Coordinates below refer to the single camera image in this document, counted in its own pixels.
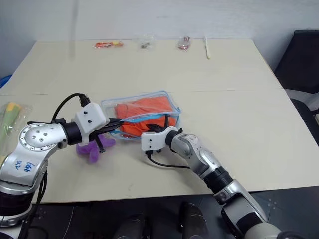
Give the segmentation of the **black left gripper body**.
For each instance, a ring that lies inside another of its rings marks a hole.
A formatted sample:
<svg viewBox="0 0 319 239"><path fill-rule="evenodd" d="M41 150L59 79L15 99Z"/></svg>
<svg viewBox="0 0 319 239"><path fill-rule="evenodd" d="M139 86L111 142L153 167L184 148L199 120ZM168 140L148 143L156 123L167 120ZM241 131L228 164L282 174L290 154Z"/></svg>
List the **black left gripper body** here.
<svg viewBox="0 0 319 239"><path fill-rule="evenodd" d="M95 130L94 132L92 132L90 135L89 135L89 141L92 142L92 141L95 141L98 148L99 148L99 152L100 153L103 153L105 152L105 147L102 145L102 142L101 140L99 139L99 135L102 135L102 134L105 134L105 126L98 129L98 130Z"/></svg>

